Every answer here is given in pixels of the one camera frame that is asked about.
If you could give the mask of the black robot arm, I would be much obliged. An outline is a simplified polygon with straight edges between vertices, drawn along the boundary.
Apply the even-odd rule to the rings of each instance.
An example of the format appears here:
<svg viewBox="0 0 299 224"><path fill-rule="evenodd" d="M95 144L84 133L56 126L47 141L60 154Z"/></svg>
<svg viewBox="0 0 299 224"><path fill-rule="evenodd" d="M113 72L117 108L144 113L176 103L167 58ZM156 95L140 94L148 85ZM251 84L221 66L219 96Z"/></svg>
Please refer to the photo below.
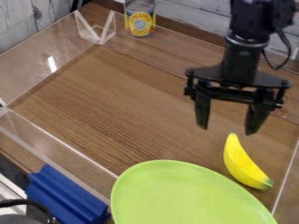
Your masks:
<svg viewBox="0 0 299 224"><path fill-rule="evenodd" d="M196 123L208 128L211 101L248 105L245 133L256 133L270 113L284 103L290 81L258 70L270 36L275 33L290 46L283 29L294 23L295 0L229 0L231 20L224 35L225 49L215 66L185 70L184 94L195 102Z"/></svg>

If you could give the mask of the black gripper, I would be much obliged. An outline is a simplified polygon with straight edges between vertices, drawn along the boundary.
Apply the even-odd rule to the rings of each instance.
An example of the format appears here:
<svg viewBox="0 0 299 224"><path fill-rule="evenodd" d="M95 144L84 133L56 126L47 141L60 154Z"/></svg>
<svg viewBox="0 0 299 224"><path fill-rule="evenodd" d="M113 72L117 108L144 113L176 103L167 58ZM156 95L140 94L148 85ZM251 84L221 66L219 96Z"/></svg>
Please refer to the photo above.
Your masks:
<svg viewBox="0 0 299 224"><path fill-rule="evenodd" d="M184 94L195 101L196 123L208 128L211 99L248 104L245 134L258 133L271 111L284 103L290 82L258 70L267 39L224 36L225 50L217 65L188 68Z"/></svg>

